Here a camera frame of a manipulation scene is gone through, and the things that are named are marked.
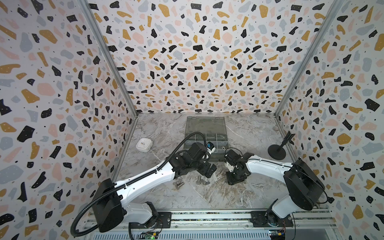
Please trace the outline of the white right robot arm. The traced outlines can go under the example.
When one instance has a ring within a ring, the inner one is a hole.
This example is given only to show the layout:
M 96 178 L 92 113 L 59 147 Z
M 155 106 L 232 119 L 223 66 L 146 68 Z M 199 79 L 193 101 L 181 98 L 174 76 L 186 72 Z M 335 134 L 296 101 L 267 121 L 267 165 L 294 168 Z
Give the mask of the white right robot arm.
M 302 160 L 279 163 L 251 153 L 241 156 L 230 150 L 225 153 L 224 162 L 229 185 L 241 183 L 251 174 L 264 175 L 285 184 L 288 194 L 275 200 L 262 217 L 270 224 L 277 224 L 278 220 L 297 210 L 311 211 L 325 193 L 324 184 Z

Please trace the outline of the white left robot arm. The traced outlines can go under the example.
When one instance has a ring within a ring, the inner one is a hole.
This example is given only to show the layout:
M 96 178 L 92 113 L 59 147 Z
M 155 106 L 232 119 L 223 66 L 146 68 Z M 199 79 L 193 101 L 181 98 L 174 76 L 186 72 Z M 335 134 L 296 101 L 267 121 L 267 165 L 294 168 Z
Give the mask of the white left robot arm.
M 94 195 L 97 201 L 92 206 L 99 232 L 105 233 L 122 222 L 152 227 L 159 219 L 159 213 L 153 203 L 134 204 L 139 195 L 189 172 L 197 171 L 210 178 L 217 167 L 209 163 L 215 151 L 212 142 L 193 143 L 188 150 L 178 151 L 166 158 L 160 165 L 144 173 L 116 183 L 111 179 L 103 181 Z

